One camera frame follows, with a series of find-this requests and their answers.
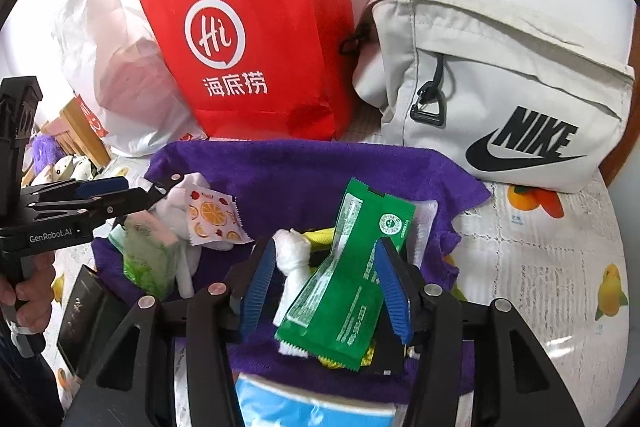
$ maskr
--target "human hand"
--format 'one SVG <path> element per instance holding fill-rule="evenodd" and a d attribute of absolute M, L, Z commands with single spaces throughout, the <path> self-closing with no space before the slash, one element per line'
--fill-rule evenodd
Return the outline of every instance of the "human hand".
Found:
<path fill-rule="evenodd" d="M 21 282 L 14 289 L 0 275 L 0 302 L 7 306 L 15 304 L 16 294 L 26 304 L 16 312 L 18 325 L 29 328 L 33 333 L 42 333 L 51 319 L 53 290 L 51 283 L 56 277 L 54 252 L 39 253 L 33 258 L 34 270 L 31 278 Z"/>

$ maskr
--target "nike logo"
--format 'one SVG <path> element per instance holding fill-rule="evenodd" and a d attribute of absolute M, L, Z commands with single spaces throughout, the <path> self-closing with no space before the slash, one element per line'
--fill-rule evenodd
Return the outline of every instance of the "nike logo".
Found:
<path fill-rule="evenodd" d="M 526 169 L 527 167 L 539 167 L 541 165 L 551 165 L 553 163 L 562 163 L 583 156 L 566 156 L 566 157 L 549 157 L 545 158 L 498 158 L 491 154 L 488 149 L 489 140 L 495 134 L 497 129 L 482 137 L 466 150 L 466 161 L 473 168 L 484 172 L 500 172 L 514 171 L 517 169 Z"/>
<path fill-rule="evenodd" d="M 495 129 L 466 150 L 466 161 L 484 172 L 513 171 L 566 162 L 583 156 L 561 156 L 559 149 L 566 147 L 578 128 L 538 111 L 518 106 L 492 145 L 530 154 L 532 158 L 498 158 L 489 152 L 489 142 Z"/>

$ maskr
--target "orange slice print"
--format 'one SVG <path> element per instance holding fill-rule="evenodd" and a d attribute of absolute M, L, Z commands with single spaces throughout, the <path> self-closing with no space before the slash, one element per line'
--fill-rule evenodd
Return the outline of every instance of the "orange slice print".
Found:
<path fill-rule="evenodd" d="M 540 206 L 540 203 L 533 194 L 533 189 L 530 187 L 510 185 L 507 198 L 511 206 L 518 210 L 534 210 Z"/>
<path fill-rule="evenodd" d="M 222 209 L 212 201 L 205 201 L 200 207 L 200 215 L 205 221 L 215 227 L 224 227 L 226 225 L 226 214 Z"/>
<path fill-rule="evenodd" d="M 196 223 L 195 226 L 193 227 L 193 231 L 196 233 L 198 237 L 201 237 L 203 239 L 206 239 L 207 237 L 209 237 L 209 235 L 207 235 L 207 232 L 205 232 L 205 230 L 203 229 L 201 223 Z"/>
<path fill-rule="evenodd" d="M 545 190 L 544 188 L 535 188 L 533 194 L 549 216 L 555 219 L 564 217 L 562 203 L 560 203 L 560 198 L 556 192 L 553 190 Z"/>

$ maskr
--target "plastic bag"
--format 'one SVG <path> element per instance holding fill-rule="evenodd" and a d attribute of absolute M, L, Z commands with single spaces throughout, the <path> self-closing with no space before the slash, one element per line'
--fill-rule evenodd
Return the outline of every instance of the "plastic bag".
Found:
<path fill-rule="evenodd" d="M 54 21 L 62 71 L 102 140 L 127 156 L 205 137 L 140 11 L 68 0 Z"/>
<path fill-rule="evenodd" d="M 245 425 L 280 427 L 390 427 L 392 404 L 308 393 L 253 375 L 240 375 L 236 393 Z"/>

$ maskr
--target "white plastic bag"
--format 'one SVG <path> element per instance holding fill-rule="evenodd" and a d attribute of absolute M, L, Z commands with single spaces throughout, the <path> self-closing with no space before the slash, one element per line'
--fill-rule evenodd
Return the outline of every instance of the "white plastic bag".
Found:
<path fill-rule="evenodd" d="M 120 0 L 68 0 L 54 21 L 65 78 L 102 140 L 128 156 L 205 137 L 142 12 Z"/>

